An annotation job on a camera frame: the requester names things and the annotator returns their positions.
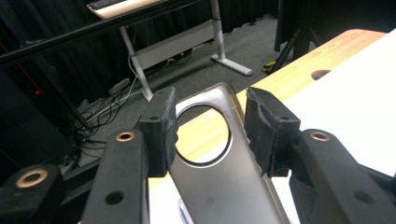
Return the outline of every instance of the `gray metal frame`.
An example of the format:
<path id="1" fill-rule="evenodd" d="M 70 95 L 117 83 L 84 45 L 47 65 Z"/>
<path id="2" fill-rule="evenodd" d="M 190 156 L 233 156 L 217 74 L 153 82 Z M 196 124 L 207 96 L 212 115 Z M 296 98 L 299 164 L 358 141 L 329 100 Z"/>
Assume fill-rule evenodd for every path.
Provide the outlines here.
<path id="1" fill-rule="evenodd" d="M 270 179 L 248 147 L 243 112 L 227 84 L 177 104 L 177 117 L 197 105 L 215 108 L 226 120 L 229 144 L 216 160 L 193 163 L 179 154 L 170 169 L 194 223 L 289 223 Z"/>

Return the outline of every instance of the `desk leg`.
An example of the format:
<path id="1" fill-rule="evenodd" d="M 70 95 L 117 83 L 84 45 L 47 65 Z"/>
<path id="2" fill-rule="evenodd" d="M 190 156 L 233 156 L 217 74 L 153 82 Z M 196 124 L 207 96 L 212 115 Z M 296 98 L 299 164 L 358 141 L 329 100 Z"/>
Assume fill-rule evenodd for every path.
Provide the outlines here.
<path id="1" fill-rule="evenodd" d="M 129 55 L 131 56 L 132 63 L 134 64 L 134 69 L 136 69 L 137 78 L 139 78 L 140 82 L 142 83 L 142 86 L 143 86 L 142 93 L 146 97 L 146 99 L 148 101 L 150 101 L 151 97 L 152 97 L 152 91 L 149 88 L 149 84 L 146 79 L 145 73 L 143 72 L 143 69 L 140 66 L 140 63 L 137 60 L 136 54 L 134 52 L 134 48 L 132 46 L 131 40 L 128 36 L 128 33 L 126 32 L 125 26 L 120 27 L 120 32 L 121 32 L 122 38 L 125 42 L 126 48 L 128 49 Z"/>
<path id="2" fill-rule="evenodd" d="M 211 5 L 212 5 L 212 16 L 213 16 L 213 21 L 212 21 L 213 31 L 215 33 L 215 40 L 218 45 L 218 54 L 213 55 L 211 59 L 227 67 L 230 67 L 233 70 L 242 73 L 245 76 L 251 76 L 253 74 L 253 71 L 251 69 L 248 69 L 239 63 L 234 63 L 225 58 L 224 40 L 222 35 L 218 0 L 211 0 Z"/>

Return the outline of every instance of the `circular hole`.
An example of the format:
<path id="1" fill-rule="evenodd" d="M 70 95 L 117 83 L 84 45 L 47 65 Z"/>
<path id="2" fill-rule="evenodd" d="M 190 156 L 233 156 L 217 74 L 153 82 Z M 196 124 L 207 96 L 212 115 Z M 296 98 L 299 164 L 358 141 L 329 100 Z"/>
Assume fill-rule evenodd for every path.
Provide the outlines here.
<path id="1" fill-rule="evenodd" d="M 26 181 L 26 182 L 35 181 L 35 180 L 37 180 L 40 176 L 41 176 L 40 174 L 28 175 L 28 176 L 26 176 L 26 178 L 24 178 L 24 181 Z"/>
<path id="2" fill-rule="evenodd" d="M 318 141 L 327 142 L 330 140 L 330 136 L 326 133 L 312 132 L 310 135 L 313 139 Z"/>
<path id="3" fill-rule="evenodd" d="M 330 70 L 317 70 L 317 71 L 314 71 L 314 72 L 311 74 L 311 77 L 312 77 L 314 80 L 319 80 L 321 77 L 326 76 L 326 74 L 328 74 L 328 73 L 330 73 L 330 72 L 331 72 Z"/>
<path id="4" fill-rule="evenodd" d="M 43 169 L 29 171 L 17 180 L 16 186 L 20 189 L 30 188 L 45 180 L 48 174 L 49 173 Z"/>
<path id="5" fill-rule="evenodd" d="M 106 196 L 106 203 L 113 205 L 120 203 L 123 199 L 123 193 L 121 191 L 113 191 Z"/>
<path id="6" fill-rule="evenodd" d="M 116 139 L 119 142 L 128 142 L 134 139 L 134 133 L 120 133 L 117 135 Z"/>
<path id="7" fill-rule="evenodd" d="M 185 161 L 208 165 L 226 152 L 230 131 L 216 109 L 205 105 L 189 108 L 179 116 L 177 123 L 177 153 Z"/>
<path id="8" fill-rule="evenodd" d="M 363 202 L 363 203 L 367 203 L 367 204 L 373 204 L 374 203 L 374 199 L 371 195 L 367 194 L 366 192 L 363 191 L 355 191 L 353 196 Z"/>

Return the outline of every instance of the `black curtain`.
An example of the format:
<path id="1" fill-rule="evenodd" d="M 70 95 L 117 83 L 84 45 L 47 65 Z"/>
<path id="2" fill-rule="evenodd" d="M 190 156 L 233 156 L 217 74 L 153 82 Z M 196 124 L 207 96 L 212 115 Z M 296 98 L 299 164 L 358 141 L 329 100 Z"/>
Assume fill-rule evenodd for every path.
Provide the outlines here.
<path id="1" fill-rule="evenodd" d="M 288 41 L 297 27 L 303 0 L 283 1 L 283 24 L 277 30 L 279 43 Z M 309 26 L 322 41 L 329 41 L 350 29 L 364 29 L 388 33 L 396 28 L 396 1 L 394 0 L 306 0 L 311 3 Z"/>
<path id="2" fill-rule="evenodd" d="M 0 3 L 0 41 L 7 50 L 62 35 L 99 21 L 86 5 L 92 0 L 4 0 Z M 224 33 L 265 13 L 276 14 L 277 0 L 219 0 Z M 128 32 L 136 50 L 187 30 L 211 18 L 210 1 L 133 24 Z M 127 50 L 114 30 L 44 55 L 40 67 L 58 82 L 75 105 L 107 97 L 107 91 L 131 77 Z"/>

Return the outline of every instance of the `desk foot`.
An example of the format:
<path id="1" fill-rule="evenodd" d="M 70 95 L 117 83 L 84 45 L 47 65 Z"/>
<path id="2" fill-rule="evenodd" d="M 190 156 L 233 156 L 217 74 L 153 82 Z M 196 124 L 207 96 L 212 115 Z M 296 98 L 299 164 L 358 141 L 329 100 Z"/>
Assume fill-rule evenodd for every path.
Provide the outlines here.
<path id="1" fill-rule="evenodd" d="M 146 100 L 148 100 L 148 102 L 151 100 L 152 98 L 152 91 L 150 89 L 148 90 L 142 90 L 143 95 L 145 96 Z"/>
<path id="2" fill-rule="evenodd" d="M 237 71 L 239 73 L 242 73 L 243 75 L 245 75 L 247 77 L 250 77 L 251 75 L 253 75 L 253 71 L 251 69 L 246 68 L 245 66 L 243 66 L 243 65 L 241 65 L 239 63 L 235 63 L 233 61 L 230 61 L 228 59 L 221 60 L 217 54 L 212 55 L 211 59 L 213 61 L 221 63 L 221 64 L 223 64 L 223 65 L 225 65 L 227 67 L 230 67 L 233 70 L 235 70 L 235 71 Z"/>

